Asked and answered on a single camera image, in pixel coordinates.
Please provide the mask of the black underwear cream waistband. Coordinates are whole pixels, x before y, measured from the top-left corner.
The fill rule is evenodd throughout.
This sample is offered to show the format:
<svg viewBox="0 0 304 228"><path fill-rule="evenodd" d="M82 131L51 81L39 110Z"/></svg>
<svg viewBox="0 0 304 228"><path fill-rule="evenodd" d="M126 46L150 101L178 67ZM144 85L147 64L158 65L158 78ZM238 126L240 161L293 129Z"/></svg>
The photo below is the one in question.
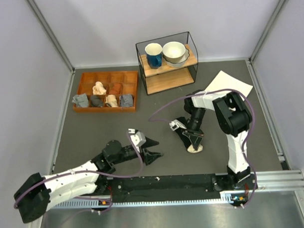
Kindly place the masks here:
<svg viewBox="0 0 304 228"><path fill-rule="evenodd" d="M179 120L182 124L184 124L186 126L186 121L187 121L186 118L178 117L176 119ZM186 129L179 128L179 129L175 130L175 132L179 136L181 142L184 144L185 149L186 149L187 152L192 153L192 154L200 153L201 151L189 151L189 146L191 145L191 142L189 140L189 137L185 135Z"/></svg>

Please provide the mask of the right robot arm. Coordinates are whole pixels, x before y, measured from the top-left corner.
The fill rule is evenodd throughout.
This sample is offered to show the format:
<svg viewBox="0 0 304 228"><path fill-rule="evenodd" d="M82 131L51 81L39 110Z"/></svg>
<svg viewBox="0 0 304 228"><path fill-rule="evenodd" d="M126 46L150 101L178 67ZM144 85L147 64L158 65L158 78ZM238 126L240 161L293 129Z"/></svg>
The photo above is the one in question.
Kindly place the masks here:
<svg viewBox="0 0 304 228"><path fill-rule="evenodd" d="M214 111L219 127L227 136L227 182L231 188L239 189L251 175L250 166L246 161L246 138L253 116L244 103L243 94L234 89L226 91L227 94L222 94L220 90L207 93L198 90L188 94L184 99L184 110L190 114L190 118L178 118L184 127L176 132L188 152L201 152L204 133L200 127L206 110Z"/></svg>

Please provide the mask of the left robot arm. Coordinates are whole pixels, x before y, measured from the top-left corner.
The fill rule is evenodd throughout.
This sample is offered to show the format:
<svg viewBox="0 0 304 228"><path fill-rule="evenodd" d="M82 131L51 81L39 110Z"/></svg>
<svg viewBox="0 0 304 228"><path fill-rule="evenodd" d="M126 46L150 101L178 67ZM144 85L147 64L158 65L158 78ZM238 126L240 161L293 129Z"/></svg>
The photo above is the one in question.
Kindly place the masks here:
<svg viewBox="0 0 304 228"><path fill-rule="evenodd" d="M134 137L125 147L118 140L111 140L100 154L74 169L46 176L34 173L15 192L14 207L23 223L28 224L61 202L83 195L101 195L109 188L108 179L116 164L139 159L141 164L149 165L162 156L148 150L158 144L148 137Z"/></svg>

